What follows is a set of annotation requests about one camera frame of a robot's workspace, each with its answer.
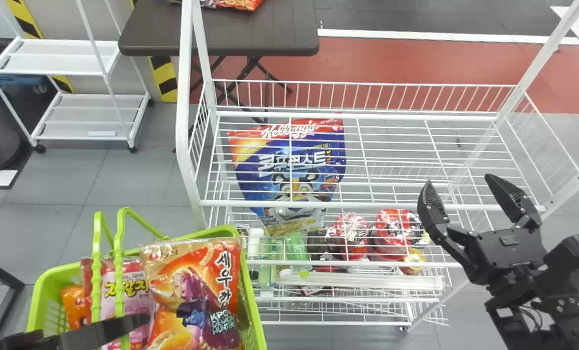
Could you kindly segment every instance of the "orange snack bag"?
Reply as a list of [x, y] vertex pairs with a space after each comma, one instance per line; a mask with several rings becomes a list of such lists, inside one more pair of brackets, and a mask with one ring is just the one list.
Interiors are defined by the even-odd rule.
[[77, 330], [87, 324], [85, 310], [85, 291], [83, 286], [71, 285], [61, 289], [63, 307], [67, 315], [70, 330]]
[[241, 350], [239, 237], [143, 246], [156, 301], [149, 350]]
[[263, 0], [200, 0], [203, 7], [233, 7], [234, 9], [254, 11]]

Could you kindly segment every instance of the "basket handle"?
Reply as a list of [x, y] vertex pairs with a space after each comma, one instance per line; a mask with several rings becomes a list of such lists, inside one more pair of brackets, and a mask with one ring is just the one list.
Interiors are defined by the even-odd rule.
[[114, 250], [112, 233], [110, 233], [106, 217], [103, 212], [96, 212], [93, 215], [93, 250], [91, 252], [91, 257], [93, 258], [93, 263], [91, 264], [91, 322], [99, 321], [100, 294], [102, 290], [102, 233], [108, 240], [110, 249]]
[[[141, 226], [151, 232], [159, 241], [165, 241], [169, 237], [163, 235], [152, 224], [147, 222], [141, 215], [130, 207], [124, 207], [117, 212], [117, 234], [114, 239], [114, 264], [115, 264], [115, 317], [125, 316], [125, 304], [123, 303], [123, 235], [125, 234], [125, 217], [129, 215]], [[121, 337], [121, 350], [130, 350], [130, 337], [126, 334]]]

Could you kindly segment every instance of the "cable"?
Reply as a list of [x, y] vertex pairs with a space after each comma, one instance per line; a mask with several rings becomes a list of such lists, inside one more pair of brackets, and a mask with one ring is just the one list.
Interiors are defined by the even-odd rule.
[[516, 308], [520, 313], [522, 313], [523, 315], [526, 315], [527, 317], [531, 318], [531, 321], [533, 321], [533, 323], [535, 324], [535, 328], [534, 328], [534, 332], [536, 332], [537, 330], [540, 329], [540, 324], [538, 323], [538, 321], [536, 320], [536, 316], [534, 316], [532, 313], [530, 313], [528, 310], [525, 309], [521, 309], [520, 307]]
[[542, 314], [541, 314], [537, 309], [534, 309], [534, 308], [532, 308], [531, 306], [526, 306], [526, 305], [521, 305], [520, 307], [521, 307], [521, 308], [527, 308], [527, 309], [530, 309], [530, 310], [534, 310], [534, 311], [536, 312], [536, 314], [538, 314], [538, 318], [540, 319], [540, 327], [538, 327], [538, 328], [542, 328], [542, 326], [543, 326], [543, 324], [545, 323], [545, 321], [544, 321], [544, 319], [543, 319], [543, 317], [542, 317]]

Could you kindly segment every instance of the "anime character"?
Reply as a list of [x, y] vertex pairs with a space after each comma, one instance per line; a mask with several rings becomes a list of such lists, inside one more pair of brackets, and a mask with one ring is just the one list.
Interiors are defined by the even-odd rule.
[[184, 302], [179, 304], [176, 316], [194, 337], [195, 349], [208, 347], [228, 350], [240, 345], [236, 328], [212, 334], [210, 315], [221, 310], [216, 294], [191, 267], [172, 276], [173, 294]]
[[[291, 181], [281, 173], [272, 175], [272, 184], [279, 185], [279, 195], [272, 199], [276, 202], [330, 202], [330, 195], [320, 192], [314, 182], [320, 178], [317, 169], [310, 169], [305, 176]], [[305, 217], [324, 217], [326, 209], [321, 208], [265, 208], [265, 215], [283, 222]]]

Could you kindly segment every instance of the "shrimp cracker bag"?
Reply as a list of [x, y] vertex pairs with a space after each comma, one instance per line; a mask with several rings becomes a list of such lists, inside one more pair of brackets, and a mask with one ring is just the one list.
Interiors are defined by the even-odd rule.
[[236, 238], [142, 246], [157, 308], [149, 350], [241, 350], [236, 328], [240, 241]]
[[251, 209], [272, 237], [323, 227], [326, 209], [299, 202], [332, 200], [345, 173], [343, 120], [298, 119], [227, 135], [244, 199], [271, 202]]

